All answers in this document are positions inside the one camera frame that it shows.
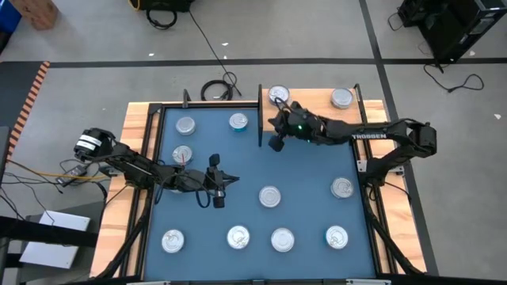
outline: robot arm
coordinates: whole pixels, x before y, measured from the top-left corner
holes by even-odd
[[[387,123],[349,124],[342,120],[331,120],[317,116],[294,101],[285,105],[275,118],[268,120],[277,135],[269,145],[275,151],[284,147],[284,138],[294,136],[309,143],[336,145],[355,139],[392,139],[399,146],[383,158],[367,161],[366,173],[362,173],[367,183],[384,184],[387,172],[402,165],[413,157],[427,158],[436,153],[436,130],[429,123],[419,123],[412,119],[401,119]]]
[[[75,157],[81,161],[105,162],[121,171],[128,184],[138,188],[151,188],[159,184],[163,188],[180,192],[205,191],[213,196],[213,206],[225,206],[225,189],[239,180],[218,170],[220,156],[209,158],[210,166],[206,173],[185,169],[181,165],[160,165],[131,150],[124,143],[117,142],[115,136],[98,128],[84,130],[74,147]]]

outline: wooden table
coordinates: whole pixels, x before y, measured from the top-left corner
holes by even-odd
[[[330,103],[330,94],[332,91],[332,89],[291,89],[291,96],[292,100],[298,101],[302,106],[308,108],[313,113],[331,119],[344,120],[348,123],[360,123],[361,118],[358,104],[352,104],[351,107],[346,110],[337,110]],[[272,131],[273,126],[267,122],[267,119],[274,117],[277,109],[268,102],[266,94],[267,89],[263,89],[264,131]],[[120,141],[128,144],[133,150],[139,152],[141,151],[143,143],[149,105],[150,102],[133,102],[128,105],[124,128],[121,134]],[[387,121],[387,114],[383,107],[383,101],[366,100],[364,101],[364,107],[366,109],[368,122],[374,123]],[[147,156],[149,158],[152,158],[154,153],[157,126],[158,114],[155,114],[147,152]],[[371,145],[372,152],[375,157],[382,157],[393,150],[395,146],[394,143],[389,140],[372,140]],[[363,159],[365,159],[364,149],[362,147],[360,147],[360,153]],[[389,173],[386,181],[397,185],[400,188],[405,188],[403,177],[396,175],[395,173]],[[109,189],[108,199],[117,194],[123,186],[123,177],[113,178]],[[387,217],[387,225],[392,239],[416,268],[425,271],[425,262],[422,255],[421,245],[417,236],[414,217],[407,195],[399,189],[393,188],[387,184],[381,188],[381,193]],[[143,210],[145,196],[146,193],[142,192],[141,199],[139,199],[138,217]],[[102,272],[123,244],[125,234],[127,232],[128,216],[131,210],[132,199],[133,188],[126,188],[111,203],[109,203],[105,209],[90,276],[96,276]],[[389,272],[387,266],[387,255],[382,240],[378,235],[376,240],[379,245],[379,254],[383,272]],[[135,272],[135,259],[137,257],[138,242],[139,241],[136,241],[131,249],[129,257],[130,262],[127,271],[128,275],[133,275]]]

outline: concrete floor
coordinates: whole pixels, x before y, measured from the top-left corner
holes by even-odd
[[[363,0],[215,0],[196,1],[193,14],[220,57],[229,59],[335,58],[373,59],[360,1]],[[387,17],[402,0],[366,0],[380,52],[385,59],[425,56],[416,28],[392,32]],[[61,15],[54,29],[33,31],[22,21],[0,61],[96,62],[213,59],[187,13],[168,31],[153,29],[143,13],[124,0],[55,0]],[[507,57],[507,18],[473,48],[475,58]],[[367,99],[383,99],[374,64],[298,64],[228,66],[238,75],[243,98],[257,96],[259,83],[290,88],[336,88],[359,82]],[[437,78],[457,86],[471,73],[486,88],[447,94],[419,65],[386,65],[400,117],[430,121],[439,131],[438,154],[414,159],[414,172],[429,236],[442,276],[507,279],[507,211],[504,194],[507,159],[505,64],[456,65]],[[221,78],[219,66],[51,68],[13,159],[34,169],[59,172],[58,162],[73,155],[84,128],[101,127],[120,135],[130,101],[179,100],[184,88],[197,99],[200,87]],[[221,94],[216,88],[210,90]],[[494,114],[500,114],[497,120]],[[7,171],[22,173],[9,166]],[[32,193],[18,185],[4,187],[23,215],[42,209]],[[40,185],[46,208],[58,210],[101,199],[93,185],[59,194]],[[0,207],[0,215],[12,215]],[[12,275],[5,284],[12,282]],[[39,284],[64,282],[60,276]]]

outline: blue table surface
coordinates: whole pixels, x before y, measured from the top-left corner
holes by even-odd
[[[229,127],[229,117],[242,112],[249,118],[244,132]],[[183,116],[196,121],[196,132],[179,135],[175,123]],[[269,133],[258,147],[257,110],[169,109],[166,112],[160,158],[173,164],[176,146],[193,150],[189,169],[205,171],[211,154],[220,154],[219,168],[241,177],[227,188],[226,206],[202,209],[193,193],[162,193],[154,205],[144,268],[146,281],[213,281],[238,279],[342,279],[374,277],[372,252],[368,243],[363,205],[352,148],[316,146],[286,139],[276,153],[268,146]],[[346,177],[355,189],[352,197],[337,199],[330,185]],[[280,189],[281,202],[263,207],[259,191],[266,185]],[[227,231],[243,225],[250,232],[245,249],[227,244]],[[331,249],[325,241],[329,226],[347,230],[349,243],[342,250]],[[295,235],[288,253],[271,246],[271,234],[286,227]],[[174,254],[162,248],[162,236],[170,229],[185,235],[185,246]]]

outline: white can lid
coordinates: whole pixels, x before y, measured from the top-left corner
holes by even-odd
[[[243,249],[250,241],[250,233],[244,226],[233,226],[227,233],[227,242],[233,249]]]
[[[340,177],[331,184],[331,192],[337,198],[349,198],[354,193],[354,187],[350,180]]]
[[[169,230],[162,238],[162,247],[168,253],[177,253],[184,243],[185,237],[179,230]]]
[[[190,117],[183,117],[176,122],[176,130],[180,135],[191,135],[196,130],[196,122]]]
[[[343,249],[349,242],[349,236],[341,226],[331,226],[326,231],[326,240],[333,249]]]
[[[283,102],[287,102],[291,96],[287,87],[282,85],[275,85],[269,89],[269,100],[275,104],[275,99],[280,98]]]
[[[335,89],[331,94],[331,103],[337,108],[348,108],[353,100],[353,94],[348,89]]]
[[[192,150],[188,146],[178,146],[173,150],[173,159],[177,164],[187,164],[192,160]]]
[[[259,192],[259,200],[264,207],[276,207],[281,199],[280,191],[274,186],[266,186]]]
[[[229,124],[235,129],[243,129],[248,124],[248,118],[243,113],[235,113],[229,119]]]
[[[271,235],[271,244],[276,251],[286,253],[294,246],[294,235],[288,229],[276,229]]]

